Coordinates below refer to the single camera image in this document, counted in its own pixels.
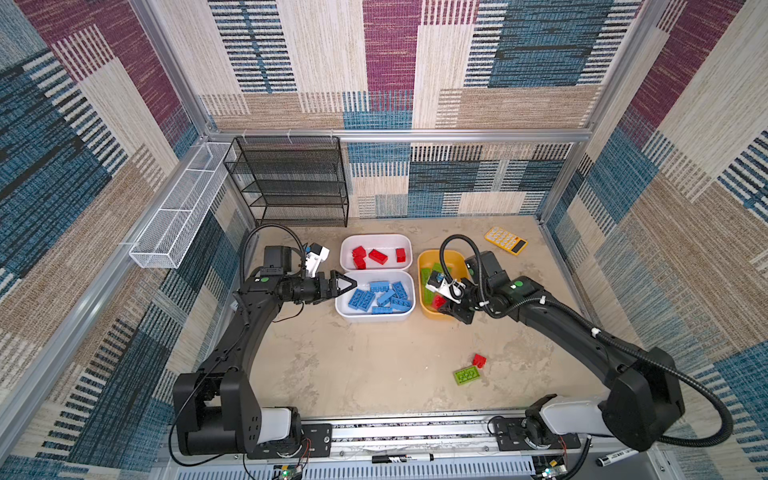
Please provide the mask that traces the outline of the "light blue brick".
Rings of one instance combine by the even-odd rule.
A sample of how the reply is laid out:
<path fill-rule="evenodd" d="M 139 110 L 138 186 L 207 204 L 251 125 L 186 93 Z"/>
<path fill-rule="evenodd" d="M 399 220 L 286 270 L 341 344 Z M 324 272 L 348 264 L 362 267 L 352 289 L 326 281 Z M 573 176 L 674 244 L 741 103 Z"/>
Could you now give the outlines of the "light blue brick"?
<path fill-rule="evenodd" d="M 391 284 L 387 281 L 373 281 L 369 284 L 369 289 L 374 293 L 386 293 L 391 289 Z"/>
<path fill-rule="evenodd" d="M 389 307 L 392 299 L 395 297 L 396 292 L 392 289 L 389 289 L 387 292 L 383 293 L 376 299 L 376 304 L 378 307 Z"/>

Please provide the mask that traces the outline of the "red long brick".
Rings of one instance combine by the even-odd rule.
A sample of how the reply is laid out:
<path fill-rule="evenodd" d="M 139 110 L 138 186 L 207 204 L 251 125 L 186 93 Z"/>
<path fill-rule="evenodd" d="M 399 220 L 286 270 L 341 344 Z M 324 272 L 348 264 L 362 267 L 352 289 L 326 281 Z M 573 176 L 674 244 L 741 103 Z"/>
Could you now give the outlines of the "red long brick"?
<path fill-rule="evenodd" d="M 379 265 L 385 265 L 389 260 L 389 257 L 386 254 L 376 249 L 372 249 L 368 252 L 368 258 Z"/>

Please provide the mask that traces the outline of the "red brick small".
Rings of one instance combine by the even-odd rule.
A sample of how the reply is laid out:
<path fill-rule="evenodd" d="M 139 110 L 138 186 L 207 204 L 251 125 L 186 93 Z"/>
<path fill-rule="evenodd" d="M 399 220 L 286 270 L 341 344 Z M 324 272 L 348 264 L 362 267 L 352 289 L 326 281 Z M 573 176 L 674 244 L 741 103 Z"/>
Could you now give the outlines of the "red brick small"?
<path fill-rule="evenodd" d="M 475 354 L 474 355 L 474 358 L 472 360 L 472 364 L 476 368 L 483 369 L 485 367 L 486 363 L 487 363 L 487 358 L 485 356 L 480 355 L 480 354 Z"/>

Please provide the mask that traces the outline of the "blue diagonal brick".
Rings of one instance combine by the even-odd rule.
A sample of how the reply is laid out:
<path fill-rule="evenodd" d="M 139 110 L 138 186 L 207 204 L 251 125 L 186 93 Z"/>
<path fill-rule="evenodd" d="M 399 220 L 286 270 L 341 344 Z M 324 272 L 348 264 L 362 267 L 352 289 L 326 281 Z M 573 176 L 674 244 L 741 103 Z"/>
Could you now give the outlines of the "blue diagonal brick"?
<path fill-rule="evenodd" d="M 413 308 L 413 305 L 406 299 L 392 298 L 390 300 L 390 307 L 396 312 L 409 312 Z"/>

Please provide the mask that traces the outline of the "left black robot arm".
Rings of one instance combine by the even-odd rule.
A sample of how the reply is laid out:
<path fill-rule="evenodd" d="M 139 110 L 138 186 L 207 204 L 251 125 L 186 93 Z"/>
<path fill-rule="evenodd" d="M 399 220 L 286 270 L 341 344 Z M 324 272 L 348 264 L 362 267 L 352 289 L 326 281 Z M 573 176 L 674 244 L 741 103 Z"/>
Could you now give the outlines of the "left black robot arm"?
<path fill-rule="evenodd" d="M 284 304 L 319 304 L 357 286 L 336 270 L 296 272 L 291 250 L 269 246 L 261 267 L 234 294 L 237 308 L 212 353 L 172 390 L 178 450 L 184 456 L 246 454 L 262 450 L 293 457 L 307 441 L 294 407 L 263 407 L 250 383 L 254 359 Z"/>

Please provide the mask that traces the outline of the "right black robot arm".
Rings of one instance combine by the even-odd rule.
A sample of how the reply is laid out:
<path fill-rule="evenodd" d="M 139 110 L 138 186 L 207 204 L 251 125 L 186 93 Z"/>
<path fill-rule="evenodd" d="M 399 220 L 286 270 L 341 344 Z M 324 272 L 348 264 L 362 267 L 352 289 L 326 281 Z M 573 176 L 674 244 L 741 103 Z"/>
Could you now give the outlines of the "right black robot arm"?
<path fill-rule="evenodd" d="M 664 350 L 645 350 L 597 327 L 560 302 L 527 276 L 508 277 L 495 255 L 485 251 L 470 257 L 470 275 L 432 278 L 447 302 L 440 312 L 462 323 L 475 313 L 494 319 L 510 318 L 544 335 L 584 365 L 608 390 L 585 415 L 582 433 L 609 435 L 622 444 L 645 451 L 655 443 L 706 448 L 724 443 L 733 433 L 732 414 L 724 402 L 698 380 L 679 371 Z M 682 418 L 687 385 L 704 397 L 720 417 L 718 430 L 704 438 L 679 438 L 668 430 Z"/>

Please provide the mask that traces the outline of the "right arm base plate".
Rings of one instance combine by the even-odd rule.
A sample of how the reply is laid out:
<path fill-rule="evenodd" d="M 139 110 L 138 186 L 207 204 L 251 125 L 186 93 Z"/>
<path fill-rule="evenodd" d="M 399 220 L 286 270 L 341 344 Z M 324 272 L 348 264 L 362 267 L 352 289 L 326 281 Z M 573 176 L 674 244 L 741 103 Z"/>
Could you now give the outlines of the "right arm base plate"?
<path fill-rule="evenodd" d="M 578 435 L 557 435 L 543 423 L 523 417 L 494 416 L 487 423 L 487 430 L 502 452 L 582 448 Z"/>

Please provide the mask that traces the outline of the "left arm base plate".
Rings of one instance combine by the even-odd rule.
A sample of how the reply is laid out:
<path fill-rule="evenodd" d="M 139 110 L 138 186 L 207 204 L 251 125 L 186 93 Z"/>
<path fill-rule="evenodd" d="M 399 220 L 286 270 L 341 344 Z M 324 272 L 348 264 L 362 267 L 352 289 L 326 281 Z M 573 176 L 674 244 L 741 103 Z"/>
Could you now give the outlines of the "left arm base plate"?
<path fill-rule="evenodd" d="M 262 443 L 246 456 L 251 460 L 327 458 L 331 454 L 332 440 L 330 423 L 303 424 L 293 429 L 286 439 Z"/>

